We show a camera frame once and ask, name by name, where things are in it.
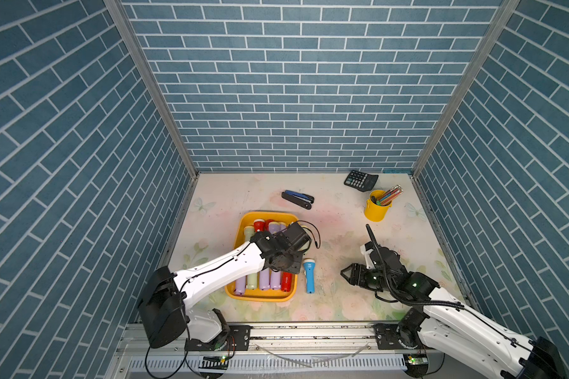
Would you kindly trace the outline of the yellow plastic storage tray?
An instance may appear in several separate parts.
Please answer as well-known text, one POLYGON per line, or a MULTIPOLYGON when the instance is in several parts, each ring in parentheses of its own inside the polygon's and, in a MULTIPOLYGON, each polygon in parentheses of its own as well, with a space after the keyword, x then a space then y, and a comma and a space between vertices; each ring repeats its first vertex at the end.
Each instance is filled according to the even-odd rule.
MULTIPOLYGON (((245 250, 238 258, 238 262, 233 262, 237 273, 250 274, 252 268, 259 267, 263 269, 264 261, 261 261, 261 250, 254 243, 249 243, 244 235, 244 230, 246 227, 253 227, 256 220, 275 220, 277 222, 284 222, 289 225, 293 222, 298 221, 298 218, 291 213, 279 213, 279 212, 268 212, 268 211, 254 211, 245 214, 240 221, 240 227, 237 232, 235 251, 239 252, 243 248, 249 246, 248 250, 245 250)), ((245 276, 241 276, 239 279, 232 281, 225 286, 225 291, 230 298, 242 301, 253 301, 253 302, 264 302, 264 303, 283 303, 289 301, 296 293, 297 290, 297 275, 293 274, 290 280, 290 291, 283 292, 282 290, 273 290, 268 288, 267 290, 261 290, 258 287, 256 289, 246 289, 242 295, 236 292, 236 283, 245 279, 245 276)))

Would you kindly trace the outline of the blue flashlight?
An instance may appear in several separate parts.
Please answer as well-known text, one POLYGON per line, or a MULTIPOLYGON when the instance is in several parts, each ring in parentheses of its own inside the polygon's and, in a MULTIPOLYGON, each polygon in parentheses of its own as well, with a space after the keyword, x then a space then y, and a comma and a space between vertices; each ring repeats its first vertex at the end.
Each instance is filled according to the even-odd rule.
POLYGON ((306 278, 306 292, 315 293, 315 260, 306 258, 303 260, 303 270, 306 278))

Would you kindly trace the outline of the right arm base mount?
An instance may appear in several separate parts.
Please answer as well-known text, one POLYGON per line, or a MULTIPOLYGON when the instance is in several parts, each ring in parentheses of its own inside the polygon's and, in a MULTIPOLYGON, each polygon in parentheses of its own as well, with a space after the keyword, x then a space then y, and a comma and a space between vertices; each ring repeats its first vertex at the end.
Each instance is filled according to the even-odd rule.
POLYGON ((378 322, 371 327, 379 350, 441 349, 447 336, 436 319, 431 318, 431 306, 412 307, 399 322, 378 322))

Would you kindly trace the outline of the red flashlight white logo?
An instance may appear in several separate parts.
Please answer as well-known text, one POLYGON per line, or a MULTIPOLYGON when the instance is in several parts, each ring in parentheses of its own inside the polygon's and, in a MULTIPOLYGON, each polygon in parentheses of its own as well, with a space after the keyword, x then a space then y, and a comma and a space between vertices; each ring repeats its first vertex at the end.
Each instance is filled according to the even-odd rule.
POLYGON ((264 219, 256 219, 253 222, 255 232, 264 232, 266 230, 266 222, 264 219))

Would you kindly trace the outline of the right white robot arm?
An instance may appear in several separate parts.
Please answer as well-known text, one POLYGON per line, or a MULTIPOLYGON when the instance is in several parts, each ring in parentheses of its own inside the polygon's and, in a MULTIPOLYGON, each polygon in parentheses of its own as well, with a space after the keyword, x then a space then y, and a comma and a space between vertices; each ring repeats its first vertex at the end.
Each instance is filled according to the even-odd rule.
POLYGON ((409 308, 396 328, 376 325, 381 344, 438 350, 488 378, 567 376, 551 341, 530 339, 489 319, 429 276, 407 270, 393 250, 366 243, 361 252, 365 262, 344 268, 341 276, 373 292, 377 300, 387 292, 389 303, 409 308))

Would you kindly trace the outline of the red flashlight plain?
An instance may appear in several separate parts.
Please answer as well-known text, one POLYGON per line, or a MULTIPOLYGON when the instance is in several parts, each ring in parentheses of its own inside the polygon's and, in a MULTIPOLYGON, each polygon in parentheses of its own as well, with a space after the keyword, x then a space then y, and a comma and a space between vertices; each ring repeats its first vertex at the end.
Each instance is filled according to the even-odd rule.
POLYGON ((292 290, 293 275, 291 273, 281 274, 281 290, 283 292, 291 292, 292 290))

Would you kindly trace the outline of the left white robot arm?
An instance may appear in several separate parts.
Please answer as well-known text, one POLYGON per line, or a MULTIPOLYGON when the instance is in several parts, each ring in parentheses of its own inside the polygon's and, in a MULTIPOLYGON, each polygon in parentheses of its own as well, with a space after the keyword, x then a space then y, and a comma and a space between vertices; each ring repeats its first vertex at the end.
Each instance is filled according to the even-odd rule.
POLYGON ((152 349, 164 347, 180 336, 202 350, 217 350, 231 336, 221 311, 193 310, 213 292, 264 269, 298 274, 311 236, 299 223, 282 232, 257 232, 233 251, 194 268, 173 272, 158 268, 143 288, 137 309, 152 349))

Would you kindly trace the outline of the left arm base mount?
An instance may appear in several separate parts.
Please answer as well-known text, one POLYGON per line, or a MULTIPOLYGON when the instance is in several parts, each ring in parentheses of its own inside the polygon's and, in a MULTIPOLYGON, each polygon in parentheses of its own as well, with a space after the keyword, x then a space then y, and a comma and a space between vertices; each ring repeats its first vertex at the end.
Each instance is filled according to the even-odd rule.
POLYGON ((250 325, 229 325, 218 309, 208 311, 191 310, 187 313, 186 349, 191 352, 217 352, 233 347, 243 352, 248 350, 252 327, 250 325))

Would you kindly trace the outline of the green flashlight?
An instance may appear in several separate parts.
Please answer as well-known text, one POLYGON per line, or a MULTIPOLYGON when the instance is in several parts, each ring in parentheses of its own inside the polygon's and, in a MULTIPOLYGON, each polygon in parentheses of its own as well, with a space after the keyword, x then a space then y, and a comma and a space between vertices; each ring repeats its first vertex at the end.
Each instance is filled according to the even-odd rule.
POLYGON ((258 274, 257 273, 252 273, 247 275, 246 277, 246 289, 251 291, 251 290, 255 290, 258 288, 258 274))
POLYGON ((254 236, 255 233, 256 233, 256 231, 255 231, 255 229, 254 229, 253 226, 246 226, 246 227, 243 229, 243 237, 244 237, 244 240, 245 240, 246 242, 251 241, 251 238, 254 236))

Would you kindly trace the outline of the purple flashlight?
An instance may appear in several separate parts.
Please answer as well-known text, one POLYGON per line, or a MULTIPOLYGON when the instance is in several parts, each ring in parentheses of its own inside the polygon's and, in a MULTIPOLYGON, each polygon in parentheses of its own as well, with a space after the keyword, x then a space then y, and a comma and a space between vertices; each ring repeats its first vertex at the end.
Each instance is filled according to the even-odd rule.
POLYGON ((270 290, 270 270, 268 268, 259 273, 259 289, 261 291, 270 290))
POLYGON ((235 282, 235 295, 243 296, 247 288, 246 276, 242 276, 235 282))
POLYGON ((275 235, 281 231, 281 223, 278 221, 272 220, 267 224, 267 226, 268 232, 270 232, 272 235, 275 235))
POLYGON ((270 272, 270 288, 275 291, 281 290, 281 272, 270 272))

